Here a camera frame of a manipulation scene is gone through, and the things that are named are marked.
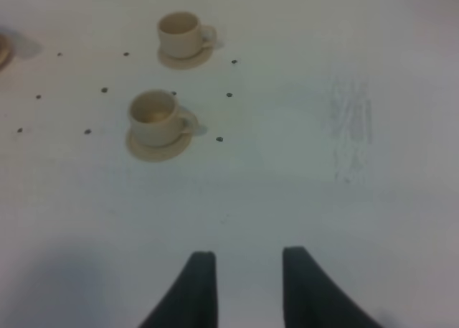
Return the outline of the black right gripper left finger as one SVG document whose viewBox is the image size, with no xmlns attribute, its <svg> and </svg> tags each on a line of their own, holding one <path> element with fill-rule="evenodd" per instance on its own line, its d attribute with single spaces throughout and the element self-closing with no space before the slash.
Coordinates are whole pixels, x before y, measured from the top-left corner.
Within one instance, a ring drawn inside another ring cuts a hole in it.
<svg viewBox="0 0 459 328">
<path fill-rule="evenodd" d="M 144 328 L 217 328 L 217 258 L 192 253 L 162 300 L 141 323 Z"/>
</svg>

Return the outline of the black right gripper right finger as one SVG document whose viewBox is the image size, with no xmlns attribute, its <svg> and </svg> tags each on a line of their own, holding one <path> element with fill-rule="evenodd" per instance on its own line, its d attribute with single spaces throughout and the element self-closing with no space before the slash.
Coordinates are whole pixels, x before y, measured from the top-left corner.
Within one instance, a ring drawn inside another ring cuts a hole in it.
<svg viewBox="0 0 459 328">
<path fill-rule="evenodd" d="M 283 250 L 286 327 L 379 327 L 321 269 L 304 247 Z"/>
</svg>

